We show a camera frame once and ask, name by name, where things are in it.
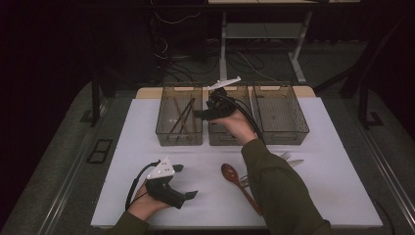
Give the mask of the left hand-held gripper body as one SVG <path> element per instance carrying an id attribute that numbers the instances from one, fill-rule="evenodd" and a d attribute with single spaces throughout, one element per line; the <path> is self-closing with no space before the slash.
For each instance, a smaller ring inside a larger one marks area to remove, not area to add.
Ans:
<path id="1" fill-rule="evenodd" d="M 175 171 L 169 157 L 164 158 L 146 176 L 148 194 L 154 199 L 164 202 L 171 207 L 180 209 L 186 201 L 185 195 L 169 186 Z"/>

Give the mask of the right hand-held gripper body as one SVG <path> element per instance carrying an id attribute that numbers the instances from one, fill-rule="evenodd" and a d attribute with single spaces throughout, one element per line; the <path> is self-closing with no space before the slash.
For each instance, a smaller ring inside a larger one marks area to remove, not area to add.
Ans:
<path id="1" fill-rule="evenodd" d="M 230 116 L 237 108 L 235 99 L 227 96 L 225 86 L 239 82 L 241 77 L 237 76 L 233 79 L 218 80 L 214 85 L 207 88 L 209 91 L 208 99 L 212 99 L 216 102 L 216 106 L 213 109 L 207 108 L 211 114 L 211 119 L 225 118 Z"/>

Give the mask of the transparent grey plastic bin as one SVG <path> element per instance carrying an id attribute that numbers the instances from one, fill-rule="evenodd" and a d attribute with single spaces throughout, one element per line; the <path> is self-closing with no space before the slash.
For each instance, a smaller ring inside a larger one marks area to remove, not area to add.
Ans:
<path id="1" fill-rule="evenodd" d="M 294 88 L 283 83 L 253 87 L 254 120 L 267 145 L 300 145 L 309 133 Z"/>
<path id="2" fill-rule="evenodd" d="M 194 111 L 203 108 L 203 88 L 197 85 L 183 84 L 176 86 L 167 84 L 162 89 L 159 116 L 156 125 L 156 134 L 162 146 L 199 146 L 203 144 L 203 122 L 196 118 L 197 132 L 193 132 L 191 115 L 188 119 L 189 133 L 170 133 L 170 128 L 178 118 L 173 97 L 184 108 L 187 102 L 194 98 Z"/>
<path id="3" fill-rule="evenodd" d="M 237 85 L 225 87 L 227 96 L 235 99 L 237 108 L 242 109 L 242 113 L 253 116 L 249 88 L 247 85 Z M 211 146 L 238 146 L 239 143 L 224 126 L 210 123 L 207 126 L 208 140 Z"/>

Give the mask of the brown wooden spoon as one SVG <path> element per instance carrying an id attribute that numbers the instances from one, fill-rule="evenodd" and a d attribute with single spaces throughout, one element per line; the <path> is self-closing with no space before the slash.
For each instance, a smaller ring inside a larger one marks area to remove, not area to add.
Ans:
<path id="1" fill-rule="evenodd" d="M 223 164 L 221 166 L 221 173 L 227 181 L 233 183 L 234 185 L 236 185 L 241 190 L 241 192 L 243 193 L 245 198 L 248 200 L 250 205 L 253 207 L 254 211 L 258 215 L 261 215 L 260 208 L 256 204 L 254 198 L 248 193 L 248 191 L 242 186 L 241 182 L 239 181 L 239 175 L 238 175 L 236 169 L 230 164 Z"/>

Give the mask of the metal fork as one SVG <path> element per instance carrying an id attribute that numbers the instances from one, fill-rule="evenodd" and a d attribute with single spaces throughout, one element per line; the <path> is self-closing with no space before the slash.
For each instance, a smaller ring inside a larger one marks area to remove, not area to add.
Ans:
<path id="1" fill-rule="evenodd" d="M 287 160 L 291 157 L 291 154 L 289 152 L 285 152 L 282 155 L 280 155 L 280 158 L 283 160 Z M 243 187 L 248 187 L 249 186 L 249 180 L 248 177 L 246 175 L 242 176 L 240 178 L 240 183 L 242 184 Z"/>

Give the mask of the person's left hand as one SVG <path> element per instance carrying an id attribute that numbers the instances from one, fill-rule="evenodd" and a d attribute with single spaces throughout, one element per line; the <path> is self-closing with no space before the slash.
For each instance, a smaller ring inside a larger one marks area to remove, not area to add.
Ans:
<path id="1" fill-rule="evenodd" d="M 169 205 L 158 201 L 147 193 L 147 188 L 142 185 L 136 192 L 134 201 L 128 207 L 128 212 L 141 220 L 148 220 L 155 213 L 169 208 Z"/>

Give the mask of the person's right hand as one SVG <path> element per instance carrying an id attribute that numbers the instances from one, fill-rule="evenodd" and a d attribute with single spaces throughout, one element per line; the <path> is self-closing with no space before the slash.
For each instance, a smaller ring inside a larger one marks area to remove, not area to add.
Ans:
<path id="1" fill-rule="evenodd" d="M 242 146 L 257 138 L 247 118 L 238 110 L 228 117 L 213 119 L 211 123 L 223 125 Z"/>

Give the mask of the black metal stand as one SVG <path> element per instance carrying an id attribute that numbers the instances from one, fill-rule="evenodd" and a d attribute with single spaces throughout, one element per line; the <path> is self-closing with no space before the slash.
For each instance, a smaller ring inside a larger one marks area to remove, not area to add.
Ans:
<path id="1" fill-rule="evenodd" d="M 397 22 L 394 23 L 385 33 L 378 34 L 368 43 L 361 57 L 355 64 L 327 81 L 315 86 L 313 88 L 314 92 L 319 93 L 335 83 L 344 80 L 345 83 L 340 91 L 340 94 L 344 99 L 351 99 L 356 92 L 359 92 L 357 117 L 361 124 L 366 129 L 369 129 L 371 126 L 383 125 L 383 122 L 376 113 L 368 112 L 370 84 L 368 73 L 374 66 L 375 61 L 381 54 L 382 50 L 392 38 L 393 34 L 409 16 L 410 14 L 406 13 L 405 15 L 399 17 Z"/>
<path id="2" fill-rule="evenodd" d="M 102 78 L 95 71 L 91 77 L 91 109 L 83 113 L 80 121 L 88 122 L 91 127 L 95 127 L 102 116 L 104 103 L 105 92 L 102 88 Z"/>

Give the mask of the white metal desk frame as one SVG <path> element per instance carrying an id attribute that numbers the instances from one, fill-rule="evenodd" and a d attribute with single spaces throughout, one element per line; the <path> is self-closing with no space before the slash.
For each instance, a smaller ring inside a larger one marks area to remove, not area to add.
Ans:
<path id="1" fill-rule="evenodd" d="M 318 6 L 351 6 L 361 0 L 207 0 L 210 6 L 223 5 L 235 10 L 237 6 L 256 8 L 263 7 L 270 10 L 274 7 L 288 7 L 293 5 L 299 7 L 318 7 Z M 263 29 L 258 29 L 258 23 L 229 23 L 227 22 L 227 11 L 222 10 L 221 38 L 220 38 L 220 57 L 219 74 L 220 80 L 227 80 L 227 61 L 226 61 L 226 40 L 227 39 L 295 39 L 296 48 L 288 53 L 289 60 L 300 84 L 306 84 L 300 63 L 298 61 L 302 44 L 305 40 L 309 23 L 312 19 L 313 11 L 307 10 L 303 20 L 299 23 L 263 23 Z"/>

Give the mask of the black floor frame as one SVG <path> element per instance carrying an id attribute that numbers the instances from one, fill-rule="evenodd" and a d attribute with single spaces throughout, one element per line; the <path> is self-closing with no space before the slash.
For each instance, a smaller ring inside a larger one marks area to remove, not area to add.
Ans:
<path id="1" fill-rule="evenodd" d="M 89 164 L 103 164 L 107 159 L 112 144 L 112 139 L 98 139 L 86 161 Z"/>

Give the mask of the metal floor rail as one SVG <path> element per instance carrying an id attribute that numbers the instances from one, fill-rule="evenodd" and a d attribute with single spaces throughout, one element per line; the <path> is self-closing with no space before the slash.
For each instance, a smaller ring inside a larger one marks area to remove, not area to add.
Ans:
<path id="1" fill-rule="evenodd" d="M 70 166 L 69 172 L 65 177 L 65 180 L 52 201 L 52 206 L 48 210 L 46 217 L 44 218 L 37 235 L 53 235 L 55 227 L 64 211 L 69 196 L 74 188 L 75 182 L 80 174 L 81 168 L 86 161 L 87 152 L 90 149 L 90 145 L 94 139 L 95 130 L 88 130 L 85 133 L 84 138 L 80 144 L 80 149 Z"/>
<path id="2" fill-rule="evenodd" d="M 402 131 L 384 126 L 363 129 L 362 134 L 399 210 L 415 232 L 415 143 Z"/>

